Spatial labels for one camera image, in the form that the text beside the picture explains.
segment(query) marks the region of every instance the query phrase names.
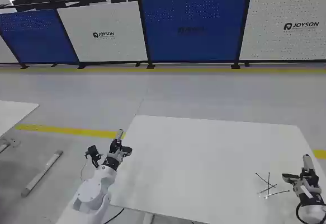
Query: black frame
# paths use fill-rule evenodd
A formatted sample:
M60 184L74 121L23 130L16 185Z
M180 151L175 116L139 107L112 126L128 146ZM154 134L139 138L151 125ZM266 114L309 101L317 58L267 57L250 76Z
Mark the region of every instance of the black frame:
M5 38L2 35L2 32L0 30L0 36L4 40L4 42L7 44L9 47L10 51L13 53L15 58L17 59L18 63L0 63L0 64L18 64L21 66L21 69L28 68L28 64L52 64L51 67L55 67L58 64L68 64L68 65L78 65L78 69L85 68L86 66L97 66L97 65L107 65L107 64L135 64L136 67L140 66L141 63L147 63L148 69L153 69L155 65L153 63L233 63L231 65L232 69L240 69L239 63L244 63L246 67L250 66L250 63L326 63L326 59L313 59L313 60L240 60L240 54L241 54L241 49L242 49L242 44L243 44L243 38L244 38L244 31L245 31L245 26L247 23L247 16L248 16L248 10L249 10L249 5L250 5L250 0L245 0L245 5L244 5L244 13L243 13L243 18L242 18L242 23L240 26L240 36L238 40L238 48L236 52L235 59L233 60L197 60L197 61L190 61L190 60L164 60L164 61L152 61L151 59L151 53L149 49L149 43L148 43L148 36L147 36L147 28L145 25L145 17L144 17L144 9L143 9L143 3L142 0L136 0L138 2L139 6L139 13L140 13L140 20L141 20L141 26L143 29L143 35L144 35L144 44L145 44L145 50L147 52L147 59L148 60L143 60L143 61L106 61L106 62L81 62L79 61L78 55L73 47L73 44L68 36L67 30L65 29L62 20L58 14L57 8L62 8L58 7L58 4L56 3L68 3L68 2L77 2L79 1L79 4L82 3L80 0L63 0L63 1L53 1L49 0L49 2L41 2L41 3L32 3L32 4L19 4L19 5L14 5L14 6L3 6L0 7L0 9L5 9L5 8L17 8L17 7L27 7L27 6L38 6L38 5L44 5L48 4L51 6L59 20L59 22L62 25L62 28L65 33L65 37L67 38L72 51L75 53L75 57L77 59L76 63L73 62L47 62L47 63L25 63L20 60L16 52L13 50L13 47L9 45L9 43L5 40Z

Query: white tabletop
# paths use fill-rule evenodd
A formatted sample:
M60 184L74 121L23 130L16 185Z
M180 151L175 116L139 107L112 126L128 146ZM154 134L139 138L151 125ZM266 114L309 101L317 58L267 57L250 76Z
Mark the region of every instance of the white tabletop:
M299 223L299 202L282 173L299 175L312 156L326 202L326 177L296 126L136 116L123 140L111 204L210 224ZM266 189L255 173L277 184Z
M26 102L0 100L0 138L38 106Z

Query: concrete floor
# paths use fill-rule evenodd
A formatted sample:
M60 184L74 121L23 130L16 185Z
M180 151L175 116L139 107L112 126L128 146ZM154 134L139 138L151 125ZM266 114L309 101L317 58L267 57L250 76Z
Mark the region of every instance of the concrete floor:
M41 68L0 68L0 100L40 104L25 124L117 130L127 129L137 114L293 124L312 149L326 150L326 67L317 68L325 72L310 67L310 72L303 73ZM110 139L21 130L11 130L8 136L21 144L0 155L2 224L55 223L81 183L87 147L96 144L105 153L110 143ZM35 190L21 199L21 190L56 150L63 150L64 155ZM320 163L326 173L326 160ZM93 166L86 166L83 178L92 172ZM106 218L119 210L110 207ZM142 215L125 210L111 223L141 223ZM157 217L154 223L191 222Z

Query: blue panel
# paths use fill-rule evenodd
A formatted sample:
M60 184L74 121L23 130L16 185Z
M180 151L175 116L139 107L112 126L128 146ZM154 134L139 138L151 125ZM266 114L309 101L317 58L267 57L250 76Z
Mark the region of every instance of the blue panel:
M152 60L233 60L245 0L142 0Z
M0 14L0 30L21 62L77 61L54 10Z

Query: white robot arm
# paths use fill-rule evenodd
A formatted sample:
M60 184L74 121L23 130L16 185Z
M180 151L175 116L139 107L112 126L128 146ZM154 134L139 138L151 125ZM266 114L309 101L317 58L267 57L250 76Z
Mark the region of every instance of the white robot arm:
M123 158L130 156L132 152L130 147L122 146L122 135L123 130L119 130L102 165L98 164L102 155L98 153L96 146L88 148L85 157L91 157L96 167L95 174L78 188L57 224L72 223L71 220L75 223L102 224L111 200L108 188L114 183L117 168L123 162Z
M309 155L303 156L303 162L304 167L299 176L282 174L284 181L293 185L293 191L300 199L296 216L303 224L326 224L326 204L320 195L319 177Z

